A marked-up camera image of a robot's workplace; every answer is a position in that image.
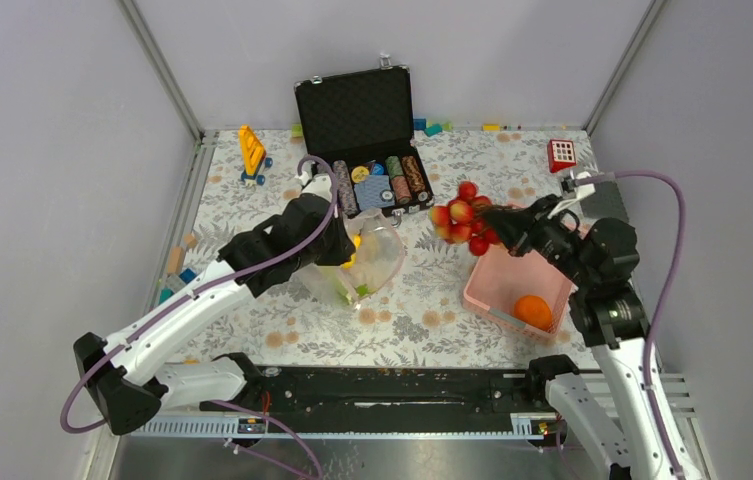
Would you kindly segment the green celery stalk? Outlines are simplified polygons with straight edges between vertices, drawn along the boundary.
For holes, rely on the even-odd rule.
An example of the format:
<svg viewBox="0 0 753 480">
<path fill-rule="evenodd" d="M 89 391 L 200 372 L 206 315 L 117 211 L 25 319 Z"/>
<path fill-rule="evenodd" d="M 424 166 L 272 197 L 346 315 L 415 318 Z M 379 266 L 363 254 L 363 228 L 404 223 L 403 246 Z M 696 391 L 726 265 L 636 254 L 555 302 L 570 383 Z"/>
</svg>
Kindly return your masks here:
<svg viewBox="0 0 753 480">
<path fill-rule="evenodd" d="M 371 290 L 367 284 L 361 284 L 352 289 L 341 286 L 338 295 L 346 305 L 353 305 L 370 296 Z"/>
</svg>

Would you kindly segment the clear pink zip bag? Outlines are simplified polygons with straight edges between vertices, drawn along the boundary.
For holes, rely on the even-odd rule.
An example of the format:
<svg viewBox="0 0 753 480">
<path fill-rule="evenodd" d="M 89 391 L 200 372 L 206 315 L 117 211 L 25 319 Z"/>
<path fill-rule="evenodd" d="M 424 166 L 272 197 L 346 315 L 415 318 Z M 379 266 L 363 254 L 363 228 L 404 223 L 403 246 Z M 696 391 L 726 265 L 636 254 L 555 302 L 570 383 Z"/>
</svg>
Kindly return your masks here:
<svg viewBox="0 0 753 480">
<path fill-rule="evenodd" d="M 372 296 L 399 272 L 405 258 L 399 234 L 380 210 L 360 213 L 347 220 L 345 228 L 351 240 L 355 235 L 362 238 L 351 268 L 309 265 L 294 274 L 314 298 L 335 307 L 354 307 L 361 302 L 346 305 L 338 295 L 341 286 L 352 289 L 367 284 Z"/>
</svg>

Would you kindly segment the yellow pear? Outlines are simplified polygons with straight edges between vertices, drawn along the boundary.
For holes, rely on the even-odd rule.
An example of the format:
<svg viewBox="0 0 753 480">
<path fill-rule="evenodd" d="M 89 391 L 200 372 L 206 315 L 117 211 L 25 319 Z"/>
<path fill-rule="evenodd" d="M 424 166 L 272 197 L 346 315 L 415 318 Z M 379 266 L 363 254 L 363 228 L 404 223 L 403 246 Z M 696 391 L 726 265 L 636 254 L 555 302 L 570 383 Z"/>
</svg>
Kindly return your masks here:
<svg viewBox="0 0 753 480">
<path fill-rule="evenodd" d="M 341 265 L 342 268 L 349 269 L 349 268 L 351 268 L 356 263 L 356 255 L 357 255 L 357 252 L 358 252 L 358 250 L 359 250 L 359 248 L 361 246 L 361 243 L 362 243 L 361 236 L 360 235 L 355 235 L 353 237 L 353 239 L 352 239 L 352 244 L 354 246 L 354 251 L 350 255 L 349 260 Z"/>
</svg>

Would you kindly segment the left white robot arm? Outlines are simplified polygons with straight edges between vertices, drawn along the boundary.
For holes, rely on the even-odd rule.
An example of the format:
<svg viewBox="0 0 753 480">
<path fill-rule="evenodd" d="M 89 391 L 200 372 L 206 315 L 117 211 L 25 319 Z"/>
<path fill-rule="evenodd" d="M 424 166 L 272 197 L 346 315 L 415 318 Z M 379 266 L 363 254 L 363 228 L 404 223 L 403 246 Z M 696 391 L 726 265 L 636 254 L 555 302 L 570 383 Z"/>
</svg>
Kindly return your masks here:
<svg viewBox="0 0 753 480">
<path fill-rule="evenodd" d="M 148 423 L 173 404 L 175 381 L 162 369 L 169 357 L 222 314 L 251 303 L 308 265 L 339 266 L 354 245 L 333 194 L 304 192 L 253 229 L 236 234 L 204 271 L 146 316 L 101 337 L 87 332 L 73 343 L 80 380 L 62 408 L 68 433 L 72 402 L 87 392 L 115 435 Z"/>
</svg>

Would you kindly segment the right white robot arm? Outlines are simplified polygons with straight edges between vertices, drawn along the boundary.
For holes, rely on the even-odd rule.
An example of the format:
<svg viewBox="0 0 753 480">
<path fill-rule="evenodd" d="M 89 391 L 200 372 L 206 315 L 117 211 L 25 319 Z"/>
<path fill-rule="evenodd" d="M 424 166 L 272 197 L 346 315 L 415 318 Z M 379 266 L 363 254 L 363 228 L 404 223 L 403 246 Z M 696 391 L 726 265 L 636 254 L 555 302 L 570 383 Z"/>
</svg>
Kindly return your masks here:
<svg viewBox="0 0 753 480">
<path fill-rule="evenodd" d="M 527 402 L 541 412 L 554 409 L 607 479 L 702 478 L 674 421 L 647 315 L 630 282 L 640 260 L 635 229 L 601 218 L 581 234 L 566 225 L 570 212 L 559 203 L 548 195 L 527 208 L 489 206 L 479 216 L 511 256 L 535 252 L 574 284 L 571 318 L 605 377 L 617 416 L 607 414 L 564 355 L 530 362 Z"/>
</svg>

